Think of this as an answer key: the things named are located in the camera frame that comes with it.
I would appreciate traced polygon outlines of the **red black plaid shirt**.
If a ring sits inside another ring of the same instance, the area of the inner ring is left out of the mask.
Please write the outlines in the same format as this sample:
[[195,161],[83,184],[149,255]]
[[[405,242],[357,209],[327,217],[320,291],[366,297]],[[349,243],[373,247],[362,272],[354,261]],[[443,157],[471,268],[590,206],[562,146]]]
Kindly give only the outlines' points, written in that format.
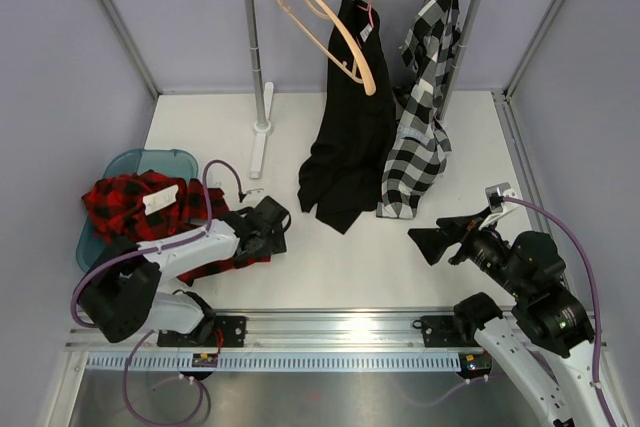
[[207,219],[206,199],[214,219],[230,211],[221,188],[204,190],[195,178],[152,170],[101,179],[82,196],[95,233],[107,243],[120,237],[153,241],[193,230]]

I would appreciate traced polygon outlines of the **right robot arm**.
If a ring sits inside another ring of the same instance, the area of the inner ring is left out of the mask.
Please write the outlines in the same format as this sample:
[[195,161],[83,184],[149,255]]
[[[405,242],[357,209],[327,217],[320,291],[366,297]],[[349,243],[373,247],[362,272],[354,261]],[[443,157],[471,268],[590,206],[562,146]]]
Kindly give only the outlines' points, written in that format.
[[597,309],[587,311],[564,286],[566,268],[550,235],[524,231],[512,243],[497,230],[519,200],[497,196],[478,214],[440,218],[433,228],[408,235],[429,265],[456,246],[449,264],[475,264],[512,296],[516,324],[538,347],[539,363],[513,334],[502,310],[480,292],[453,308],[452,330],[462,343],[476,343],[495,359],[545,426],[623,426],[623,410],[601,371],[602,326]]

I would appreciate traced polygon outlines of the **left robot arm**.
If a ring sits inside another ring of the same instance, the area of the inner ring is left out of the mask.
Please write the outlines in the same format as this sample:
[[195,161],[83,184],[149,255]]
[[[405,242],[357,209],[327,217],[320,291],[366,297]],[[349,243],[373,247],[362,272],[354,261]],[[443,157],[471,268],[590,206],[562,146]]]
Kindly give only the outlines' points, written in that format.
[[256,206],[225,212],[179,235],[134,243],[121,237],[107,245],[72,295],[71,312],[112,344],[140,331],[155,331],[163,347],[200,347],[221,340],[214,309],[187,290],[163,293],[177,279],[194,281],[266,262],[286,251],[290,213],[266,196]]

